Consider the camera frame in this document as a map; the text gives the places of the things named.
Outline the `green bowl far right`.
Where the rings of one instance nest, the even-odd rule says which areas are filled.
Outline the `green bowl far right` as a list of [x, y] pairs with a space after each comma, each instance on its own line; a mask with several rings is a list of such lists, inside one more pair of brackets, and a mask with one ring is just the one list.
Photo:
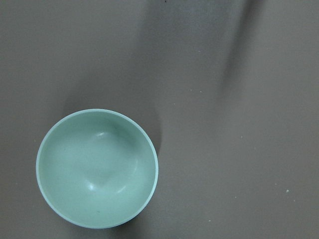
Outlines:
[[58, 121], [43, 138], [36, 179], [50, 208], [66, 221], [107, 229], [136, 217], [159, 176], [147, 133], [115, 111], [87, 109]]

